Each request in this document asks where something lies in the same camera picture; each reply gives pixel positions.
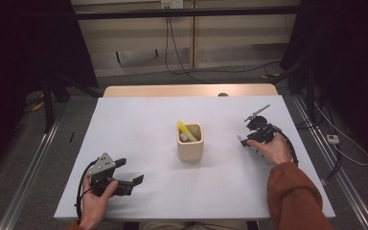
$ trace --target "white surface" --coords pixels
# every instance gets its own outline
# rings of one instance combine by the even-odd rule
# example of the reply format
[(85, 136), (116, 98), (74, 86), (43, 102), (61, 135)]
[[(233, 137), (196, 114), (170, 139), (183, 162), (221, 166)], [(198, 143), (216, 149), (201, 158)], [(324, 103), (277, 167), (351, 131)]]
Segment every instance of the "white surface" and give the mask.
[[(126, 158), (114, 178), (131, 180), (144, 174), (131, 196), (109, 200), (108, 219), (266, 219), (266, 183), (271, 166), (237, 134), (250, 132), (244, 122), (258, 109), (289, 137), (302, 169), (319, 189), (326, 217), (334, 217), (306, 149), (281, 96), (102, 98), (55, 213), (74, 219), (81, 174), (89, 162), (108, 152)], [(204, 151), (199, 162), (178, 158), (176, 121), (201, 123)]]

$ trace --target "gray carpet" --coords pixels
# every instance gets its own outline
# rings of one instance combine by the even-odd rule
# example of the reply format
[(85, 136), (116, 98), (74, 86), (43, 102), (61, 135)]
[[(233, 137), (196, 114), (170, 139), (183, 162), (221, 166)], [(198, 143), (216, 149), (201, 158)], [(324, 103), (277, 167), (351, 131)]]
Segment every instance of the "gray carpet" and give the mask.
[[(191, 73), (191, 76), (209, 83), (256, 83), (266, 82), (265, 79), (260, 77), (261, 73), (265, 71), (268, 73), (281, 71), (277, 64), (270, 64), (265, 69), (261, 68), (256, 71), (242, 73), (218, 72), (228, 70), (240, 71), (247, 68), (215, 68), (216, 72)], [(186, 75), (173, 75), (168, 72), (150, 73), (99, 78), (100, 88), (98, 90), (104, 92), (108, 85), (183, 83), (200, 82), (192, 80)], [(304, 121), (292, 99), (293, 96), (288, 94), (286, 82), (282, 81), (276, 86), (279, 93), (283, 95), (294, 122), (297, 124)], [(79, 153), (84, 134), (97, 102), (96, 99), (83, 95), (74, 88), (70, 88), (69, 92), (72, 94), (69, 103), (54, 103), (56, 111), (62, 106), (66, 106), (66, 110), (13, 229), (62, 229), (69, 224), (69, 222), (54, 219), (53, 215), (62, 195), (63, 186), (68, 180), (68, 175)], [(332, 108), (332, 112), (337, 126), (346, 131), (347, 128), (337, 115), (337, 109)], [(0, 161), (0, 220), (5, 214), (15, 190), (34, 157), (43, 136), (44, 128), (44, 109), (25, 114), (5, 157)], [(321, 125), (321, 129), (324, 132), (328, 131), (325, 122)], [(70, 142), (72, 133), (74, 133), (74, 137), (72, 142)], [(300, 130), (299, 133), (319, 177), (324, 178), (331, 170), (324, 156), (307, 129)], [(343, 137), (339, 138), (341, 139), (343, 151), (355, 154), (354, 157), (361, 161), (365, 160), (355, 145)], [(344, 159), (342, 168), (349, 175), (356, 189), (368, 205), (368, 166), (360, 167)], [(363, 229), (337, 181), (332, 179), (330, 184), (325, 186), (325, 190), (336, 212), (336, 218), (331, 219), (334, 229)], [(259, 224), (261, 229), (272, 229), (269, 220), (259, 221)], [(123, 224), (119, 222), (105, 222), (101, 229), (122, 229), (122, 226)]]

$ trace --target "power outlet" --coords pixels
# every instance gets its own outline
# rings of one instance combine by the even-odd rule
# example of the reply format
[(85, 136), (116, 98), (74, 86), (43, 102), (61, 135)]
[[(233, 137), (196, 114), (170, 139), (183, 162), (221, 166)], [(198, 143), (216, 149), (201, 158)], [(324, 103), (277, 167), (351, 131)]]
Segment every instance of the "power outlet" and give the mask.
[(184, 9), (183, 0), (172, 0), (172, 9)]
[(161, 0), (161, 9), (171, 9), (172, 0)]
[(327, 140), (330, 144), (339, 144), (339, 138), (336, 135), (327, 135)]

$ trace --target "human hand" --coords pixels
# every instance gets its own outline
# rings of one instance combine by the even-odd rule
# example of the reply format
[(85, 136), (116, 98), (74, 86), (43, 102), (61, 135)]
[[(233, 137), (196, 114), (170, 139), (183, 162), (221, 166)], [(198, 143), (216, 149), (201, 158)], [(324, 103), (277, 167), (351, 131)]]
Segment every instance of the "human hand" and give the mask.
[(255, 140), (248, 140), (247, 144), (261, 151), (264, 158), (274, 166), (291, 161), (291, 153), (287, 141), (279, 133), (276, 133), (273, 140), (267, 144), (262, 144)]
[(104, 219), (108, 200), (118, 187), (118, 181), (114, 180), (106, 187), (103, 195), (96, 196), (91, 191), (88, 174), (85, 175), (82, 190), (88, 191), (82, 196), (82, 217), (80, 227), (84, 230), (98, 229)]

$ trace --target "yellow object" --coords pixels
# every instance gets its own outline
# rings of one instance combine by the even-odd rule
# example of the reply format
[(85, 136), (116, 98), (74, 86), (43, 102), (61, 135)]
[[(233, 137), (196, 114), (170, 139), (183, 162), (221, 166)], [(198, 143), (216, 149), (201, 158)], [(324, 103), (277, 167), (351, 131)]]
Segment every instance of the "yellow object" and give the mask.
[(44, 102), (36, 104), (33, 108), (33, 111), (38, 111), (43, 105), (44, 105)]
[(194, 137), (194, 135), (187, 129), (187, 127), (184, 125), (184, 123), (178, 121), (177, 122), (177, 127), (178, 127), (178, 129), (180, 129), (180, 131), (182, 133), (184, 133), (184, 135), (186, 135), (188, 137), (188, 139), (190, 139), (190, 141), (192, 141), (192, 142), (197, 142), (198, 141)]
[(262, 78), (268, 79), (268, 78), (277, 78), (280, 74), (262, 74)]

